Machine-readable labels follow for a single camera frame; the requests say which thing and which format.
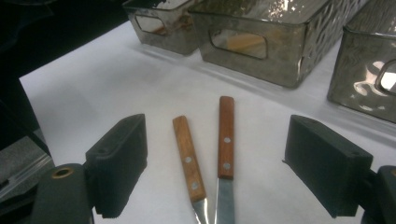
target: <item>brass rivet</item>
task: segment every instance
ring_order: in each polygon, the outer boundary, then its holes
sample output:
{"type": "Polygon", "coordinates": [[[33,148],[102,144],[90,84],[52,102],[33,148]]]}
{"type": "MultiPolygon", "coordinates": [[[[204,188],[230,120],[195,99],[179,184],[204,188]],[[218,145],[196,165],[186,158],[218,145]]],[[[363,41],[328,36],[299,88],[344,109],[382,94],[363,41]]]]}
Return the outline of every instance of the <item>brass rivet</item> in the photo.
{"type": "Polygon", "coordinates": [[[53,179],[61,179],[65,178],[71,174],[73,174],[74,170],[70,167],[64,167],[61,169],[56,170],[55,172],[52,173],[52,178],[53,179]]]}

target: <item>wooden handle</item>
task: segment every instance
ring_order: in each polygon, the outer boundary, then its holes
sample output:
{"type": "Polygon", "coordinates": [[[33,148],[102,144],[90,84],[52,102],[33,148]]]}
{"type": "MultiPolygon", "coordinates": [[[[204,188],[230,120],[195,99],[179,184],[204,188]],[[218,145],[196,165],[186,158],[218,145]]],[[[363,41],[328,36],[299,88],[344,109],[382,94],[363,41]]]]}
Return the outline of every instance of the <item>wooden handle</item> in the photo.
{"type": "Polygon", "coordinates": [[[194,203],[206,198],[206,192],[198,160],[195,156],[189,123],[186,117],[180,116],[173,120],[173,124],[190,200],[194,203]]]}
{"type": "Polygon", "coordinates": [[[233,179],[233,98],[220,97],[218,177],[233,179]]]}

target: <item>white table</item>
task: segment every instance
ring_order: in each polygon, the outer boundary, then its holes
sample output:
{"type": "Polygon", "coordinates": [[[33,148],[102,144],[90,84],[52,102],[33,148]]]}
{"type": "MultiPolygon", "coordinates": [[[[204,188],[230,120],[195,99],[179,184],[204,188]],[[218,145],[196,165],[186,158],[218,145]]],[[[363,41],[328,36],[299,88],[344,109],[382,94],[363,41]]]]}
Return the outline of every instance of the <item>white table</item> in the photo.
{"type": "Polygon", "coordinates": [[[141,45],[129,22],[21,78],[56,165],[83,163],[85,152],[120,119],[146,114],[148,168],[117,219],[96,223],[195,223],[172,119],[185,115],[214,218],[219,98],[235,100],[236,223],[360,223],[332,219],[284,164],[291,114],[326,124],[395,165],[396,125],[326,100],[340,41],[297,90],[201,59],[141,45]]]}

